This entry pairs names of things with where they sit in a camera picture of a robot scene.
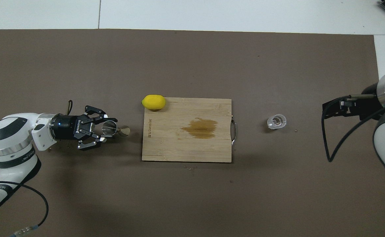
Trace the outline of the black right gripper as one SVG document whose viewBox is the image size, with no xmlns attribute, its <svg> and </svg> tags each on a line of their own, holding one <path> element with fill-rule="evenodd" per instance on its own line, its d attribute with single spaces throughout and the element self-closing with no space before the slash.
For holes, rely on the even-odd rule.
<svg viewBox="0 0 385 237">
<path fill-rule="evenodd" d="M 344 117 L 356 117 L 359 116 L 359 120 L 364 120 L 369 115 L 383 108 L 377 98 L 377 86 L 378 84 L 372 84 L 366 87 L 361 94 L 372 94 L 373 98 L 365 99 L 344 99 L 343 109 Z M 328 119 L 331 117 L 341 116 L 343 110 L 341 108 L 342 98 L 336 98 L 331 101 L 323 103 L 323 118 Z"/>
</svg>

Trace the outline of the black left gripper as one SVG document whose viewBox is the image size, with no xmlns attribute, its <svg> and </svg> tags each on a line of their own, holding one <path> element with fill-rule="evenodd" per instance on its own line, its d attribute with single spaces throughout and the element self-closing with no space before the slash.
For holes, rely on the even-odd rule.
<svg viewBox="0 0 385 237">
<path fill-rule="evenodd" d="M 118 122 L 118 120 L 109 117 L 102 109 L 89 105 L 84 108 L 84 114 L 79 116 L 55 115 L 50 121 L 51 136 L 58 140 L 77 140 L 78 150 L 90 150 L 100 147 L 107 140 L 107 137 L 84 129 L 78 131 L 78 120 L 81 124 L 93 123 L 96 125 L 106 121 Z"/>
</svg>

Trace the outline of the metal double jigger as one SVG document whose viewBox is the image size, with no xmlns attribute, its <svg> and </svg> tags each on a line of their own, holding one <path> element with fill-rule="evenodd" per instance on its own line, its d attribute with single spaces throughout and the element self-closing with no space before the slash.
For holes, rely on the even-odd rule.
<svg viewBox="0 0 385 237">
<path fill-rule="evenodd" d="M 127 137 L 131 130 L 128 126 L 119 126 L 115 121 L 107 120 L 102 124 L 101 132 L 104 137 L 114 137 L 115 135 Z"/>
</svg>

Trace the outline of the small clear glass cup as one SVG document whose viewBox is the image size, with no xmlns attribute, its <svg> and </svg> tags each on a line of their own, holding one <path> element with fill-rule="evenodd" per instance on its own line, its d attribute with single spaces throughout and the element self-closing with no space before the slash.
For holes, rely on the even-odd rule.
<svg viewBox="0 0 385 237">
<path fill-rule="evenodd" d="M 283 114 L 275 114 L 267 119 L 267 126 L 271 130 L 277 130 L 285 127 L 287 119 Z"/>
</svg>

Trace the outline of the yellow lemon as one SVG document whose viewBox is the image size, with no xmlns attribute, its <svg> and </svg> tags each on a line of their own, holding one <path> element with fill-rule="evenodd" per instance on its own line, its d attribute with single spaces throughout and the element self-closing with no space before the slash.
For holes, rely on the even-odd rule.
<svg viewBox="0 0 385 237">
<path fill-rule="evenodd" d="M 148 110 L 160 110 L 165 107 L 166 99 L 162 95 L 150 94 L 142 99 L 141 104 Z"/>
</svg>

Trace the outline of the bamboo cutting board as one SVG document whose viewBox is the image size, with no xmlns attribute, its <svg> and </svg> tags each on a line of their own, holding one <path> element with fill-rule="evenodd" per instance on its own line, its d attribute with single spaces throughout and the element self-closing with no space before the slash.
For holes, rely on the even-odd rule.
<svg viewBox="0 0 385 237">
<path fill-rule="evenodd" d="M 166 97 L 165 107 L 144 110 L 142 160 L 231 163 L 232 100 Z"/>
</svg>

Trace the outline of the brown table mat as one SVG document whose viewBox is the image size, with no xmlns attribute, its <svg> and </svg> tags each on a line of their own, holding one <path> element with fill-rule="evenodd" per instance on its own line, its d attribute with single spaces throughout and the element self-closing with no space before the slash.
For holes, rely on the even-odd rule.
<svg viewBox="0 0 385 237">
<path fill-rule="evenodd" d="M 104 109 L 131 128 L 97 149 L 37 152 L 49 201 L 31 237 L 385 237 L 371 120 L 334 161 L 322 105 L 378 80 L 373 36 L 160 30 L 0 30 L 0 119 Z M 148 94 L 230 98 L 230 164 L 143 162 Z M 285 127 L 267 119 L 283 114 Z"/>
</svg>

